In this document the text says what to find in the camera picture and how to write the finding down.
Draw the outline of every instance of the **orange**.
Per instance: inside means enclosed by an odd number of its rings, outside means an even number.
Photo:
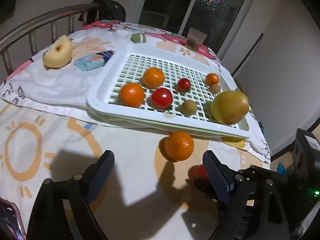
[[[143,74],[142,80],[148,87],[157,88],[164,82],[164,73],[161,69],[152,67]]]
[[[208,86],[219,83],[219,76],[214,73],[210,73],[205,77],[205,82]]]
[[[139,107],[143,99],[143,88],[137,83],[127,83],[119,91],[119,100],[124,106]]]
[[[193,153],[195,143],[185,132],[173,132],[166,138],[164,148],[167,155],[175,161],[184,161]]]

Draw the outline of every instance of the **smartphone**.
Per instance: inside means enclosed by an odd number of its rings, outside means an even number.
[[[0,198],[0,219],[4,222],[15,239],[26,240],[26,233],[20,212],[14,203]]]

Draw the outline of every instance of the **white tray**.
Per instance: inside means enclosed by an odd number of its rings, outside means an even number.
[[[173,95],[172,110],[164,113],[149,106],[149,89],[145,90],[144,103],[139,108],[120,106],[116,104],[120,88],[127,82],[139,83],[143,73],[150,67],[160,68],[165,75],[162,87],[169,89]],[[205,84],[205,77],[212,73],[212,68],[190,58],[172,52],[156,49],[143,44],[132,44],[119,49],[107,62],[97,81],[87,94],[87,102],[91,108],[101,114],[123,117],[150,124],[161,124],[187,130],[201,131],[208,134],[229,135],[248,138],[252,135],[246,116],[234,125],[215,123],[210,114],[210,103],[214,96]],[[222,91],[230,90],[220,75],[219,85]],[[175,84],[182,77],[191,82],[191,91],[181,94],[175,90]],[[196,114],[184,116],[180,105],[187,99],[197,103]]]

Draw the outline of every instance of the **yellow pear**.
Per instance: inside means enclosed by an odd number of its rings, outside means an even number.
[[[49,68],[61,68],[68,64],[71,60],[71,55],[71,40],[66,35],[63,35],[43,54],[42,60],[44,65]]]
[[[247,96],[240,91],[225,91],[218,94],[210,106],[213,118],[221,124],[239,122],[249,111]]]

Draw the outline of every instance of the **metal railing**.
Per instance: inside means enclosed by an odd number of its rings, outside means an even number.
[[[29,34],[29,44],[32,56],[38,53],[36,45],[36,32],[37,28],[50,23],[51,27],[51,41],[54,43],[57,39],[57,20],[68,17],[68,35],[73,33],[74,15],[82,13],[83,26],[87,22],[88,11],[98,10],[96,20],[98,20],[99,4],[98,3],[84,3],[73,6],[64,7],[51,12],[41,14],[32,18],[14,28],[2,38],[0,38],[0,54],[4,61],[5,70],[10,75],[13,72],[8,48],[17,40]]]

